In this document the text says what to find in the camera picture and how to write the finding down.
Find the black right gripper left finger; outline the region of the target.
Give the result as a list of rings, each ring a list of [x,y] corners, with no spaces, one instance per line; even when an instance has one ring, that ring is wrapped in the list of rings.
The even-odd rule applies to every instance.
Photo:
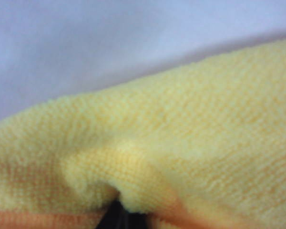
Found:
[[[119,229],[121,227],[121,204],[114,201],[101,221],[97,225],[97,229]]]

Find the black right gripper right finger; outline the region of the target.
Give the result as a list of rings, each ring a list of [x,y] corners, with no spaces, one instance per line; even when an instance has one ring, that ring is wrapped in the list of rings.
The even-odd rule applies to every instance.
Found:
[[[122,229],[132,228],[131,216],[132,216],[131,213],[122,206],[122,212],[121,212],[121,217],[122,217],[121,228]]]

